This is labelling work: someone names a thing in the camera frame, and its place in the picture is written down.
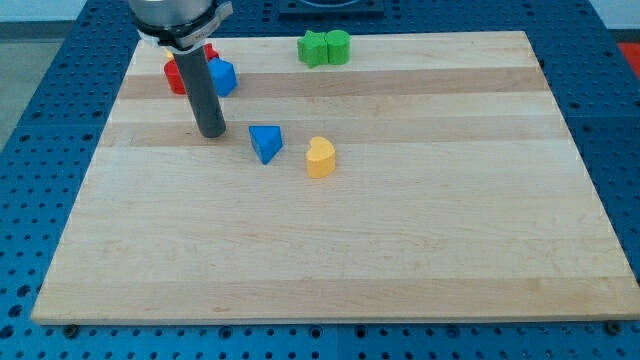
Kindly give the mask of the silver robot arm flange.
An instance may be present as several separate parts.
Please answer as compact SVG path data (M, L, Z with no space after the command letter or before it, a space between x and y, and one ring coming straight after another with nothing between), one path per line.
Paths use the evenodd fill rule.
M129 0L128 4L141 39L178 54L202 47L234 12L231 1Z

